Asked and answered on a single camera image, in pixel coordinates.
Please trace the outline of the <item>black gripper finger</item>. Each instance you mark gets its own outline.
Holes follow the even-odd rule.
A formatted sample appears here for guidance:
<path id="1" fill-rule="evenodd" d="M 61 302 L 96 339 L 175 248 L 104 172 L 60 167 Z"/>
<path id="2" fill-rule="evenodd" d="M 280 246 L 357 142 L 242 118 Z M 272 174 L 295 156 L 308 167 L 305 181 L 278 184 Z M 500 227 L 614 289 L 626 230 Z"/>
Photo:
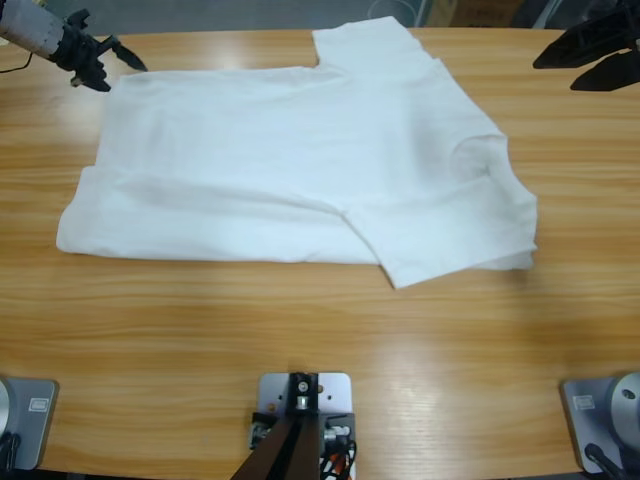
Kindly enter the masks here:
<path id="1" fill-rule="evenodd" d="M 535 69 L 577 68 L 620 50 L 639 39 L 639 5 L 619 4 L 600 17 L 567 29 L 533 61 Z"/>
<path id="2" fill-rule="evenodd" d="M 639 52 L 616 53 L 580 75 L 570 86 L 574 91 L 614 91 L 639 82 Z"/>

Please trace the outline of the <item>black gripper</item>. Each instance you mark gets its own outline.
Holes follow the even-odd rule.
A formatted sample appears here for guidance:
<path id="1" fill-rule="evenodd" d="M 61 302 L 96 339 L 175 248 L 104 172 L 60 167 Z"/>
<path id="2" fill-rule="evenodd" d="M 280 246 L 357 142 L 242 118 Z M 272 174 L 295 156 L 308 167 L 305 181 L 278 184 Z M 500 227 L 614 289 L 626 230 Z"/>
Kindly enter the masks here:
<path id="1" fill-rule="evenodd" d="M 74 73 L 71 85 L 109 92 L 111 86 L 106 82 L 104 64 L 99 57 L 111 49 L 128 67 L 136 71 L 147 71 L 144 62 L 117 37 L 109 36 L 98 41 L 77 27 L 63 28 L 62 39 L 52 54 L 52 62 L 59 68 Z"/>

